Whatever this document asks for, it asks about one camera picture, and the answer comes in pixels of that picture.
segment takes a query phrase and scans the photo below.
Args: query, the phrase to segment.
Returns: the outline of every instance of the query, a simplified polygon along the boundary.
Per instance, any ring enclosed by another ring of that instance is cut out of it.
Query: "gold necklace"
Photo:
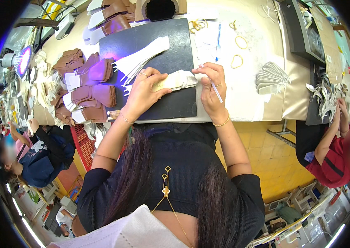
[[[168,177],[168,175],[169,175],[169,171],[171,170],[171,167],[167,166],[167,167],[165,167],[165,170],[166,170],[167,173],[164,173],[164,174],[161,176],[161,177],[164,179],[164,181],[163,181],[163,190],[161,191],[161,192],[164,194],[164,196],[163,196],[163,198],[159,201],[159,203],[157,204],[157,206],[151,211],[151,213],[153,213],[153,212],[155,211],[155,209],[158,207],[158,205],[160,205],[160,203],[163,201],[163,199],[166,198],[166,199],[168,200],[169,205],[170,205],[171,208],[172,208],[172,211],[174,212],[174,215],[175,215],[176,219],[178,220],[178,223],[179,223],[180,227],[182,228],[182,231],[183,231],[184,235],[186,236],[187,241],[190,243],[190,246],[191,246],[192,248],[194,248],[193,245],[192,245],[192,243],[190,242],[189,238],[187,237],[186,232],[184,231],[183,226],[182,226],[182,224],[180,223],[180,221],[179,221],[179,219],[178,219],[178,216],[176,215],[176,212],[175,212],[174,208],[172,207],[171,202],[169,201],[168,195],[169,195],[169,192],[171,192],[171,191],[169,190],[169,177]]]

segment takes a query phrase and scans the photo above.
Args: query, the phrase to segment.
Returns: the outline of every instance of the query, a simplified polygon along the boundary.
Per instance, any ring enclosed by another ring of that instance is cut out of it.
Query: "gold bracelet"
[[[124,117],[123,112],[120,111],[120,114],[121,114],[121,116],[123,116],[124,121],[127,122],[128,124],[131,124],[131,125],[132,125],[132,124],[135,123],[135,122],[129,122],[129,121],[128,121],[128,118],[125,118],[125,117]]]
[[[216,124],[213,123],[213,122],[212,122],[212,124],[213,124],[214,126],[224,126],[229,120],[230,120],[230,114],[228,114],[227,120],[226,120],[223,124],[216,125]]]

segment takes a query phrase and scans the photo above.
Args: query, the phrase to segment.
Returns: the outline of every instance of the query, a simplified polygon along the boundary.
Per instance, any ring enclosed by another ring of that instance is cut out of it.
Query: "power strip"
[[[72,13],[67,14],[62,21],[58,24],[58,30],[55,30],[55,38],[62,39],[66,34],[70,32],[70,29],[74,26],[74,17]]]

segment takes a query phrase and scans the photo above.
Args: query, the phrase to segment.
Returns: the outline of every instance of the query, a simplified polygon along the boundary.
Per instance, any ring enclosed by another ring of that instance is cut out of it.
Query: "black cutting board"
[[[178,70],[191,71],[193,68],[192,47],[186,18],[170,19],[143,24],[137,27],[111,34],[100,40],[100,59],[113,57],[115,60],[126,57],[146,47],[158,37],[169,37],[168,50],[153,57],[144,68],[153,67],[161,73],[171,74]],[[108,84],[116,87],[115,107],[107,107],[107,111],[120,110],[127,102],[127,92],[120,80],[124,74],[113,73]],[[196,117],[196,88],[186,88],[163,96],[139,120],[170,119],[179,117]]]

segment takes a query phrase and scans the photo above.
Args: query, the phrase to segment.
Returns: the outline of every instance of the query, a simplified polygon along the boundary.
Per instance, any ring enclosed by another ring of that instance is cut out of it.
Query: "blue pen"
[[[221,37],[221,29],[222,29],[222,24],[221,23],[219,23],[219,31],[218,31],[218,43],[217,43],[217,45],[216,45],[216,61],[218,61],[219,60],[219,56],[218,56],[218,51],[220,51],[220,49],[221,49],[221,46],[220,46],[220,44],[219,44],[219,40],[220,40],[220,37]]]

